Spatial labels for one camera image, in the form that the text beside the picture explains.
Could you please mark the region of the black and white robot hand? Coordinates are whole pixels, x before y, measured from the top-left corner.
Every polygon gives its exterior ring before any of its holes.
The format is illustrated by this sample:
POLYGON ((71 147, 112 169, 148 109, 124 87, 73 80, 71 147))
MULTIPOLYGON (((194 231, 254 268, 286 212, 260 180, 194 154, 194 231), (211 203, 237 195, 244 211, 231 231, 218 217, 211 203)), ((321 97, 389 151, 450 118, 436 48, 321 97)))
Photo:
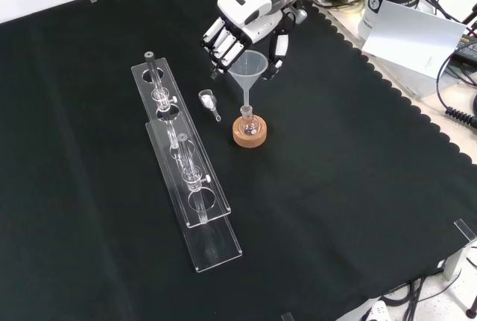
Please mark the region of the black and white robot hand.
POLYGON ((289 33, 306 18, 301 0, 218 0, 217 6, 220 15, 200 41, 212 61, 212 79, 231 71, 247 49, 267 36, 263 78, 273 78, 285 61, 289 33))

